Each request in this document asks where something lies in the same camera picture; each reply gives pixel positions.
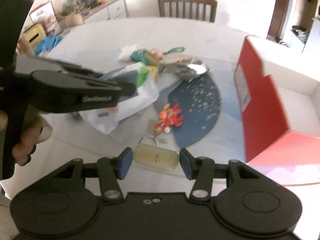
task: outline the red toy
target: red toy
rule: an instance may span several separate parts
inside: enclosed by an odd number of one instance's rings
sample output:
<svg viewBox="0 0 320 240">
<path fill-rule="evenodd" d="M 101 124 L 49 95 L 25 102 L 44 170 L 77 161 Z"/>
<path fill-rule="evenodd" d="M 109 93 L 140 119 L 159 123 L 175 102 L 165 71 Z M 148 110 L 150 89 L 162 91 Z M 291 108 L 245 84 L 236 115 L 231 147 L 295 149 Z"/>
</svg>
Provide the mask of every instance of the red toy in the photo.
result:
<svg viewBox="0 0 320 240">
<path fill-rule="evenodd" d="M 170 104 L 167 104 L 164 109 L 160 112 L 160 121 L 155 125 L 156 132 L 169 132 L 170 126 L 174 125 L 178 127 L 182 125 L 183 115 L 178 116 L 182 111 L 178 109 L 179 104 L 170 108 Z"/>
</svg>

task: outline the brown wooden door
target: brown wooden door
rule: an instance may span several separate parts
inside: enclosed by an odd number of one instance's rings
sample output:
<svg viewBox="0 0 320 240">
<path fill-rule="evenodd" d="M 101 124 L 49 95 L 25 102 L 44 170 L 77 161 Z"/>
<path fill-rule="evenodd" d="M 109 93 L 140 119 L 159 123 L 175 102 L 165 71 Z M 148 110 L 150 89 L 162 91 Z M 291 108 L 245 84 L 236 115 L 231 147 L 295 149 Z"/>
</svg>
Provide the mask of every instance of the brown wooden door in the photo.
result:
<svg viewBox="0 0 320 240">
<path fill-rule="evenodd" d="M 289 0 L 276 0 L 268 35 L 279 38 L 287 14 Z"/>
</svg>

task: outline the person's hand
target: person's hand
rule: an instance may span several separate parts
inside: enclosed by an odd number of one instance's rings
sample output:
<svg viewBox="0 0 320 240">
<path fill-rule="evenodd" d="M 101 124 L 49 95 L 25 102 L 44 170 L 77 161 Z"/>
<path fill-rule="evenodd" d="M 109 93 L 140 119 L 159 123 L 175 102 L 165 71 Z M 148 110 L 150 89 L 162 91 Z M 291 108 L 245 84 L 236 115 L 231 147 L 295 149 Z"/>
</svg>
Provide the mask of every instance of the person's hand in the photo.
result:
<svg viewBox="0 0 320 240">
<path fill-rule="evenodd" d="M 8 125 L 7 114 L 0 110 L 0 131 L 5 130 Z M 20 142 L 16 144 L 12 149 L 12 155 L 16 160 L 16 163 L 23 166 L 30 162 L 30 154 L 34 151 L 34 146 L 39 140 L 42 128 L 30 127 L 23 131 Z"/>
</svg>

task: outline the silver foil wrapper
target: silver foil wrapper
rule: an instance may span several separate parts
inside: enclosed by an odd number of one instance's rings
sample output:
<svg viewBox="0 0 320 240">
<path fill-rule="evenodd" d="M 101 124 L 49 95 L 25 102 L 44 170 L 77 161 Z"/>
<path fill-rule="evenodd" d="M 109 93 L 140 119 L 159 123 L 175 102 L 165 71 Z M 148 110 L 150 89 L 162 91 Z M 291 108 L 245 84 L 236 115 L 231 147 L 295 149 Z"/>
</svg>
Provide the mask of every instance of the silver foil wrapper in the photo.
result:
<svg viewBox="0 0 320 240">
<path fill-rule="evenodd" d="M 164 68 L 176 74 L 180 79 L 190 82 L 209 73 L 208 66 L 199 58 L 184 54 L 169 54 L 162 61 Z"/>
</svg>

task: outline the red box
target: red box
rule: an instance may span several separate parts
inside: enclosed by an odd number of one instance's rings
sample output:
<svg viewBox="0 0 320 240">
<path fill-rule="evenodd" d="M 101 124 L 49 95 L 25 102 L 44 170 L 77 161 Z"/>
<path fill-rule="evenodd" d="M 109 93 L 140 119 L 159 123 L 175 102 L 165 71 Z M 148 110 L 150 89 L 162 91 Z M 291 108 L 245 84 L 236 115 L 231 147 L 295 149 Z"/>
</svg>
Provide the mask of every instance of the red box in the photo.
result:
<svg viewBox="0 0 320 240">
<path fill-rule="evenodd" d="M 247 36 L 234 74 L 246 162 L 320 163 L 320 66 L 265 39 Z"/>
</svg>

